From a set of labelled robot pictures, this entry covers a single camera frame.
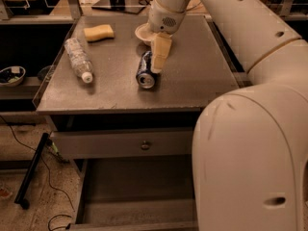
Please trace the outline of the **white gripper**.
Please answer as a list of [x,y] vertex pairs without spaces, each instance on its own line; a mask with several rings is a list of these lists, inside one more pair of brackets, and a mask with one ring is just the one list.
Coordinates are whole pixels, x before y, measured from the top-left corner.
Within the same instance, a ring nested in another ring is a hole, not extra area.
[[148,24],[153,33],[158,33],[151,40],[153,73],[162,71],[172,45],[171,35],[178,31],[185,13],[186,10],[183,7],[176,8],[174,3],[168,4],[160,0],[153,0],[151,3]]

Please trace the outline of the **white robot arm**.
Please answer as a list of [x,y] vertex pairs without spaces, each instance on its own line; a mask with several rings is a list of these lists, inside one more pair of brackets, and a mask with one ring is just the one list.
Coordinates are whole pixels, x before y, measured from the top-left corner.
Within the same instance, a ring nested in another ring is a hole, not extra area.
[[[190,0],[154,0],[153,32]],[[199,231],[304,231],[307,43],[260,0],[200,0],[251,85],[200,115],[192,142]]]

